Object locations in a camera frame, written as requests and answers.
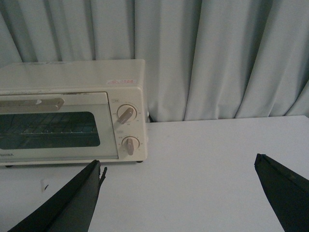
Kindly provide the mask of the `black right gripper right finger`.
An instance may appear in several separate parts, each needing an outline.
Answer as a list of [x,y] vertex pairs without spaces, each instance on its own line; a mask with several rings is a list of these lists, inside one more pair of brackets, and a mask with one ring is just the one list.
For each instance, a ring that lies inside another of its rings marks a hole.
[[309,181],[265,154],[257,154],[254,168],[284,231],[307,232]]

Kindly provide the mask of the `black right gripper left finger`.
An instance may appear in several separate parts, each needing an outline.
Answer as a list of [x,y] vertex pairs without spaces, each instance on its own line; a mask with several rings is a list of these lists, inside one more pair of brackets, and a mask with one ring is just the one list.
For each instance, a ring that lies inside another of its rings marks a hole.
[[87,232],[107,167],[92,161],[11,232]]

